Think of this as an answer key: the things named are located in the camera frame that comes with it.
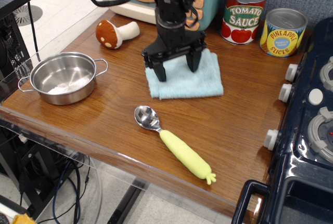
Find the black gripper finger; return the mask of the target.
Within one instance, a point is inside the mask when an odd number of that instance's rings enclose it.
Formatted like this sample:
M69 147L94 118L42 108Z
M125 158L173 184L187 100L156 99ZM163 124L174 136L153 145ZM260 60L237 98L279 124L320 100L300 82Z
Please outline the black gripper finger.
M186 54L187 65L192 72L196 72L199 67L201 53L202 48L196 48L189 50Z
M165 73L165 68L163 66L163 62L161 61L153 61L152 62L153 70L160 82L165 82L167 80L167 76Z

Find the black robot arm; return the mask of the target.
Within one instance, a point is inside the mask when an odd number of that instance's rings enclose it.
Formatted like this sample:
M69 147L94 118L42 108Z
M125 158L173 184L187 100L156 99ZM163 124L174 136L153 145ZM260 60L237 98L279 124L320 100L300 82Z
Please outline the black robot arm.
M157 38L142 51L146 67L154 70L159 81L165 82L167 76L163 63L184 55L189 69L195 72L207 45L204 31L185 29L188 26L186 14L191 11L198 15L193 7L194 0L154 1Z

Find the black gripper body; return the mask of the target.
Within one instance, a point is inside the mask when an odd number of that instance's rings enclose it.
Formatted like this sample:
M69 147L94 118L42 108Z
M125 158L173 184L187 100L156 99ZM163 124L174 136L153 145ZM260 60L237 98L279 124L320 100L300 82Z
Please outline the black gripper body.
M165 62L182 55L189 50L206 48L206 33L204 31L190 31L185 29L185 21L168 22L156 19L157 38L142 51L146 67L153 68L153 61Z

